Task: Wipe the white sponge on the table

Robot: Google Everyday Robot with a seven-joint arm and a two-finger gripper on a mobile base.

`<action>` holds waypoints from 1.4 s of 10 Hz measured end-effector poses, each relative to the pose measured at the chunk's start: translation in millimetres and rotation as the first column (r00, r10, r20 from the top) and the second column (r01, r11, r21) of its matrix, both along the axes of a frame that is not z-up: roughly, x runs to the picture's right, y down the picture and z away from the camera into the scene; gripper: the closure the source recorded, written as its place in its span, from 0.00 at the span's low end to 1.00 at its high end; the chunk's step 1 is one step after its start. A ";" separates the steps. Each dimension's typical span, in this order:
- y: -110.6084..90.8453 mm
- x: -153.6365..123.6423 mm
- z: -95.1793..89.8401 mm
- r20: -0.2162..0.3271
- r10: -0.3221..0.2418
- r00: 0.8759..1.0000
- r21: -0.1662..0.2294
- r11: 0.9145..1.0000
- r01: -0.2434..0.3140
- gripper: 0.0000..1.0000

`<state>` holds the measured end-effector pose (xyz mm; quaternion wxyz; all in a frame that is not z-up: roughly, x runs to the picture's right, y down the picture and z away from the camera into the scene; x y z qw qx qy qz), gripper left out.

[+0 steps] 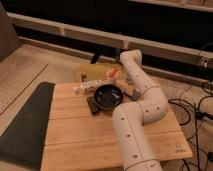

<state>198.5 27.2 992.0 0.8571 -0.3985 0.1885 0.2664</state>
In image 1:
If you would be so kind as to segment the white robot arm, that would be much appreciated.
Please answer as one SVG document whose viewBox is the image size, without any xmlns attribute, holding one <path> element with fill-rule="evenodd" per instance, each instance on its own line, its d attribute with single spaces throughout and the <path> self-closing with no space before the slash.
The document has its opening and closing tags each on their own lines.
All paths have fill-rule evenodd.
<svg viewBox="0 0 213 171">
<path fill-rule="evenodd" d="M 120 60 L 143 99 L 122 103 L 113 111 L 113 127 L 125 171 L 163 171 L 143 129 L 168 112 L 162 89 L 140 68 L 139 50 L 122 52 Z"/>
</svg>

